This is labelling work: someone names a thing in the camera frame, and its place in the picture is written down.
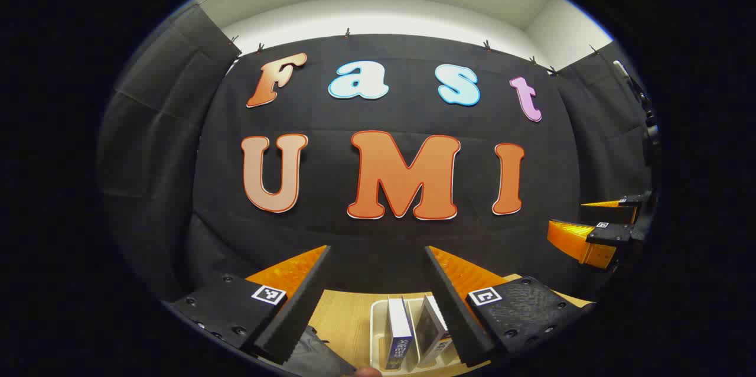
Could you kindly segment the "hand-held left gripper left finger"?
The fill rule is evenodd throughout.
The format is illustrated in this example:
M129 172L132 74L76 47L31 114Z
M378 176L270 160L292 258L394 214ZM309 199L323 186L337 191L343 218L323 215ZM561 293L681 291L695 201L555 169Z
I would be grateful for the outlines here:
M219 342L281 365L318 306L330 252L323 245L248 277L220 273L165 306Z

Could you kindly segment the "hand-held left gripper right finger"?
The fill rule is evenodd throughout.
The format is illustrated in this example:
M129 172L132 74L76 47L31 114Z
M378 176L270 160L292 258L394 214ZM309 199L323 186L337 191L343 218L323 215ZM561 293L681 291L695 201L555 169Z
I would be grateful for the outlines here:
M500 277L433 246L424 248L424 257L431 293L468 366L530 356L595 307L534 277Z

